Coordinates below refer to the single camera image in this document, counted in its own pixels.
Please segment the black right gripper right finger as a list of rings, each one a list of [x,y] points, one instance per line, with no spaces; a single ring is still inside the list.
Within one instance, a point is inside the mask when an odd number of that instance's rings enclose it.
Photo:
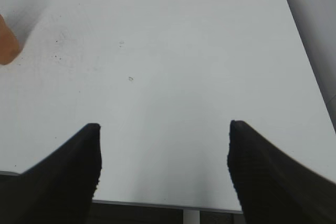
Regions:
[[[227,166],[246,223],[335,223],[335,183],[232,120]]]

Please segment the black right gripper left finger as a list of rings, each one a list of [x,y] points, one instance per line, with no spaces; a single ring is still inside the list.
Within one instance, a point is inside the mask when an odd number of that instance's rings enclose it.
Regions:
[[[89,123],[38,164],[1,182],[1,223],[85,223],[101,170],[100,125]]]

